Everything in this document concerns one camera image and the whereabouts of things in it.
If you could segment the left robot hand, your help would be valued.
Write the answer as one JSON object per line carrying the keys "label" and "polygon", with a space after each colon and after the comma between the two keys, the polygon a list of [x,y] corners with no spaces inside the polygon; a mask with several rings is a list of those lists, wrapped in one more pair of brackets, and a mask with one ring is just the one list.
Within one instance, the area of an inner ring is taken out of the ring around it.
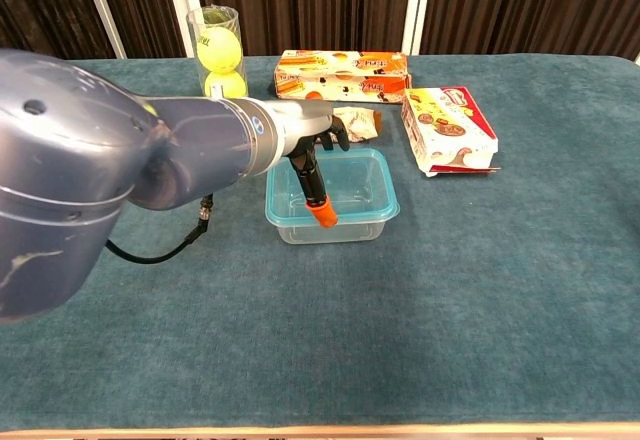
{"label": "left robot hand", "polygon": [[296,173],[307,209],[321,227],[335,226],[338,216],[326,193],[315,144],[319,140],[326,151],[331,151],[336,140],[343,151],[348,151],[350,141],[343,121],[325,101],[278,100],[268,105],[284,129],[283,155]]}

